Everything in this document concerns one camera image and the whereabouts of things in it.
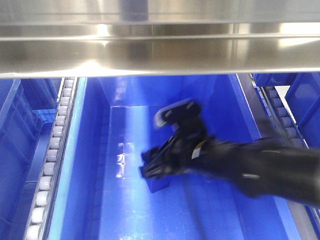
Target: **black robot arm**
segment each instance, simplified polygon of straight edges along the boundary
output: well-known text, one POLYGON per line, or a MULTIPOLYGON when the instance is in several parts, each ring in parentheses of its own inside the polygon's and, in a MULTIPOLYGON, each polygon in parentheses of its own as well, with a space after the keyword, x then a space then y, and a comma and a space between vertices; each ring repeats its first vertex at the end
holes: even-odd
POLYGON ((320 207, 319 151, 283 147, 271 139, 245 144, 218 141, 207 136, 199 108, 195 102, 183 102, 157 113, 162 125, 175 125, 175 132, 161 148, 142 154, 142 177, 162 178, 195 171, 230 181, 251 197, 276 195, 320 207), (166 122, 165 114, 176 113, 177 106, 183 114, 166 122))

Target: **white roller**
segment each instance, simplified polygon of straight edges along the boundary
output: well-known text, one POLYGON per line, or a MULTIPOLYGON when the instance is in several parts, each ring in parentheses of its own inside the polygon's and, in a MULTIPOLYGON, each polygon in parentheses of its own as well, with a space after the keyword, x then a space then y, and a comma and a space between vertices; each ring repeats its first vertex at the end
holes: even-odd
POLYGON ((57 161, 58 150, 57 149, 49 149, 46 155, 46 159, 48 162, 56 162, 57 161))
POLYGON ((64 130, 63 126, 54 126, 53 127, 53 136, 55 138, 61 138, 63 130, 64 130))
POLYGON ((59 116, 66 116, 68 112, 68 106, 60 106, 58 110, 59 116))
POLYGON ((69 96, 61 97, 61 100, 60 100, 61 106, 69 106, 69 103, 70 103, 70 97, 69 96))
POLYGON ((55 172, 55 165, 55 162, 46 162, 43 169, 44 175, 52 176, 55 172))
POLYGON ((38 206, 45 206, 48 202, 49 191, 39 191, 36 195, 36 204, 38 206))
POLYGON ((71 97, 72 88, 63 89, 63 97, 71 97))
POLYGON ((66 123, 66 116, 57 116, 55 119, 56 126, 64 126, 66 123))
POLYGON ((36 207, 32 210, 31 221, 34 224, 41 224, 44 220, 44 207, 36 207))
POLYGON ((40 225, 29 226, 26 231, 26 240, 38 240, 39 231, 40 231, 40 225))
POLYGON ((72 89, 72 87, 74 86, 74 81, 73 80, 65 80, 64 82, 65 82, 65 84, 64 84, 65 88, 72 89))
POLYGON ((51 149, 59 149, 61 137, 52 137, 50 139, 50 148, 51 149))
POLYGON ((40 190, 49 190, 51 185, 51 176, 42 176, 39 181, 40 190))

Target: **blue container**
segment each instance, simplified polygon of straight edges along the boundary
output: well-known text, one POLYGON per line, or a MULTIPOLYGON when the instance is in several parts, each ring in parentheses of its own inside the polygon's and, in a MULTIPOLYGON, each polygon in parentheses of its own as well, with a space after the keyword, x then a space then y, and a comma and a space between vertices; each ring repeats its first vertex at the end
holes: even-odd
POLYGON ((235 75, 81 78, 65 149, 49 240, 295 240, 287 202, 250 198, 234 185, 198 175, 172 176, 150 193, 141 151, 162 145, 154 129, 163 106, 193 98, 210 134, 260 137, 235 75))
POLYGON ((320 73, 299 73, 285 99, 308 145, 320 148, 320 73))
POLYGON ((19 79, 1 81, 0 239, 11 228, 42 128, 23 92, 19 79))
POLYGON ((291 85, 296 73, 256 73, 253 75, 258 87, 291 85))
POLYGON ((33 110, 57 106, 60 79, 22 79, 24 95, 33 110))

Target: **stainless steel beam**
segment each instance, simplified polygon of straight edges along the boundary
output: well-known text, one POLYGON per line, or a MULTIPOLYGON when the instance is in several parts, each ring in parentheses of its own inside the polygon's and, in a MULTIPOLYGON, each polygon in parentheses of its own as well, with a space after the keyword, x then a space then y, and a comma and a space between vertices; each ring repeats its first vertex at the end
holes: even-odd
POLYGON ((0 1, 0 78, 320 71, 311 0, 0 1))

